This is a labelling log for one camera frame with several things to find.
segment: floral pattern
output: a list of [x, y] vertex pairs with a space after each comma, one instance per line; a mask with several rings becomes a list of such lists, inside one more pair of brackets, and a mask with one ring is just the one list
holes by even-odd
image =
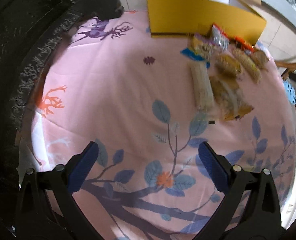
[[155, 63], [155, 58], [154, 57], [145, 57], [144, 58], [144, 63], [146, 65], [154, 64]]
[[[103, 170], [96, 178], [87, 179], [82, 186], [84, 190], [88, 191], [99, 200], [110, 217], [116, 223], [117, 227], [123, 234], [123, 237], [117, 238], [119, 240], [130, 238], [125, 232], [123, 232], [114, 217], [118, 217], [120, 220], [139, 228], [145, 234], [147, 239], [152, 239], [150, 236], [152, 235], [160, 239], [174, 240], [179, 239], [180, 234], [194, 234], [200, 231], [208, 222], [210, 217], [200, 215], [198, 214], [198, 211], [207, 204], [218, 203], [222, 199], [220, 193], [218, 193], [216, 188], [214, 188], [214, 191], [208, 200], [190, 211], [183, 211], [178, 208], [168, 208], [166, 206], [156, 205], [143, 200], [144, 197], [150, 194], [158, 194], [161, 191], [175, 197], [186, 197], [185, 191], [196, 184], [196, 179], [194, 177], [185, 174], [185, 171], [190, 168], [193, 162], [195, 162], [199, 172], [203, 176], [210, 178], [198, 155], [186, 158], [180, 165], [177, 162], [178, 154], [186, 147], [197, 148], [201, 142], [207, 141], [206, 138], [200, 137], [208, 125], [206, 115], [198, 112], [194, 116], [188, 128], [189, 138], [187, 143], [180, 147], [178, 145], [176, 133], [179, 128], [179, 124], [176, 121], [171, 122], [171, 114], [167, 105], [160, 100], [155, 100], [152, 104], [152, 112], [154, 116], [167, 127], [167, 136], [164, 137], [163, 135], [154, 133], [153, 137], [157, 143], [168, 144], [169, 152], [173, 155], [172, 170], [164, 171], [160, 160], [150, 162], [146, 165], [144, 171], [146, 187], [137, 191], [129, 192], [126, 184], [132, 179], [135, 173], [134, 170], [121, 170], [116, 173], [114, 178], [103, 178], [107, 170], [123, 161], [124, 151], [117, 150], [113, 155], [112, 164], [109, 164], [105, 145], [99, 139], [96, 139], [96, 143], [99, 146], [99, 157], [97, 163], [103, 167]], [[285, 174], [290, 173], [293, 170], [293, 161], [291, 163], [289, 162], [289, 167], [285, 171], [281, 170], [281, 164], [294, 158], [294, 151], [290, 151], [289, 148], [291, 145], [294, 145], [295, 137], [288, 137], [285, 126], [282, 127], [281, 140], [283, 141], [285, 147], [280, 155], [280, 158], [272, 164], [269, 156], [262, 157], [269, 142], [266, 138], [261, 138], [261, 127], [257, 117], [253, 118], [252, 131], [254, 135], [254, 156], [247, 159], [249, 166], [246, 167], [246, 169], [255, 172], [259, 172], [263, 168], [271, 169], [276, 182], [280, 202], [283, 202], [287, 197], [289, 187], [285, 187], [282, 182], [282, 178]], [[174, 144], [170, 141], [170, 133], [175, 135]], [[239, 162], [244, 153], [245, 152], [243, 150], [236, 150], [228, 153], [225, 157], [231, 165], [234, 165]], [[239, 221], [248, 196], [249, 192], [246, 192], [243, 195], [240, 205], [238, 206], [236, 216], [232, 219], [232, 224]], [[163, 231], [161, 228], [157, 228], [145, 219], [132, 214], [124, 209], [124, 207], [138, 208], [159, 213], [160, 218], [164, 221], [171, 221], [172, 218], [177, 218], [180, 220], [190, 221], [191, 223], [180, 229], [177, 233], [169, 233]]]

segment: deer print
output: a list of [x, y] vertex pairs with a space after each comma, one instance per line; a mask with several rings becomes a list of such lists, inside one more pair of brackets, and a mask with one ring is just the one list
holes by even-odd
[[109, 20], [106, 21], [101, 21], [98, 18], [95, 18], [96, 23], [92, 23], [91, 25], [93, 26], [90, 31], [88, 32], [80, 32], [78, 34], [84, 34], [84, 36], [76, 41], [73, 41], [71, 44], [80, 41], [84, 38], [90, 37], [90, 38], [101, 38], [103, 40], [104, 38], [108, 37], [111, 35], [111, 38], [120, 38], [121, 36], [125, 35], [125, 32], [131, 30], [132, 28], [129, 26], [129, 22], [123, 22], [120, 25], [117, 25], [116, 27], [112, 28], [110, 31], [105, 31], [105, 28], [107, 24], [109, 23]]

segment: snack package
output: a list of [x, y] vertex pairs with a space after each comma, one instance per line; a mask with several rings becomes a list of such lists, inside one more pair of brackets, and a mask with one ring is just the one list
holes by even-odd
[[195, 54], [202, 56], [208, 62], [213, 54], [222, 51], [219, 46], [198, 33], [193, 36], [189, 47]]
[[254, 46], [252, 46], [249, 42], [245, 41], [244, 39], [235, 36], [236, 47], [242, 49], [245, 52], [252, 53], [254, 52]]
[[242, 91], [235, 79], [223, 76], [211, 76], [209, 79], [224, 121], [242, 118], [254, 109], [244, 101]]
[[238, 60], [227, 54], [218, 54], [216, 55], [215, 66], [218, 71], [225, 76], [236, 78], [239, 74], [242, 73], [242, 68]]
[[214, 107], [215, 99], [206, 69], [206, 62], [190, 62], [189, 66], [192, 73], [196, 107], [198, 110], [207, 113]]
[[211, 39], [216, 45], [221, 47], [223, 50], [228, 49], [229, 38], [217, 24], [212, 25]]
[[251, 79], [258, 84], [261, 80], [260, 70], [257, 68], [256, 64], [252, 61], [252, 59], [245, 54], [241, 49], [238, 49], [234, 46], [231, 47], [231, 53], [234, 57], [243, 65], [245, 70], [250, 75]]
[[265, 65], [269, 61], [269, 58], [266, 56], [266, 54], [262, 50], [257, 50], [254, 53], [251, 53], [249, 56], [260, 70], [263, 69], [268, 71]]

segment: cardboard box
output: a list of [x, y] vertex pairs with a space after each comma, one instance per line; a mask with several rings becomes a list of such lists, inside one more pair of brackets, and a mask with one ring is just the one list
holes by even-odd
[[207, 35], [213, 23], [256, 44], [266, 20], [241, 0], [147, 0], [152, 36]]

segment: bed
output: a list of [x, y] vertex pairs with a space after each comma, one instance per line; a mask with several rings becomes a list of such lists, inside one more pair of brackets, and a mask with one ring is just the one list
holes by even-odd
[[[195, 107], [190, 59], [180, 53], [187, 39], [151, 38], [147, 12], [93, 17], [67, 46], [30, 101], [21, 179], [28, 167], [51, 170], [95, 141], [98, 160], [73, 197], [103, 238], [192, 239], [224, 197], [197, 156], [207, 141], [231, 164], [270, 169], [283, 207], [295, 169], [296, 119], [260, 42], [270, 58], [268, 72], [258, 85], [246, 73], [238, 81], [254, 110], [216, 124]], [[215, 74], [213, 65], [208, 73]], [[230, 227], [247, 198], [246, 192]]]

